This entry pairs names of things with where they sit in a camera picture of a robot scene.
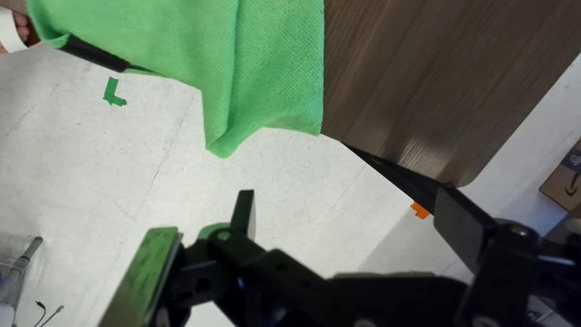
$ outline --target green tape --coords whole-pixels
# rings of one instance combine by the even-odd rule
[[[118,84],[119,80],[109,77],[107,87],[105,88],[105,95],[103,96],[103,100],[107,101],[110,105],[124,106],[127,104],[127,101],[115,95],[115,91],[117,91]]]

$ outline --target cardboard box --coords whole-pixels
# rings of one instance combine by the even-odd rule
[[[539,190],[567,211],[571,211],[581,203],[580,175],[581,140],[567,153]]]

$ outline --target white floor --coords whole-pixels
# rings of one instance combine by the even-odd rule
[[[120,79],[122,108],[102,99]],[[537,193],[581,136],[581,60],[465,193],[494,216],[546,232],[563,211]],[[428,270],[469,278],[411,200],[341,144],[262,130],[228,160],[204,149],[201,94],[125,76],[40,47],[0,56],[0,229],[42,235],[17,315],[31,326],[95,326],[145,231],[176,225],[185,242],[229,220],[255,189],[257,238],[324,276]],[[212,305],[189,326],[228,322]]]

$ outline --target green towel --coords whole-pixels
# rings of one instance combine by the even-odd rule
[[[200,89],[219,157],[264,126],[320,133],[323,0],[28,0],[28,11],[53,47],[72,34]]]

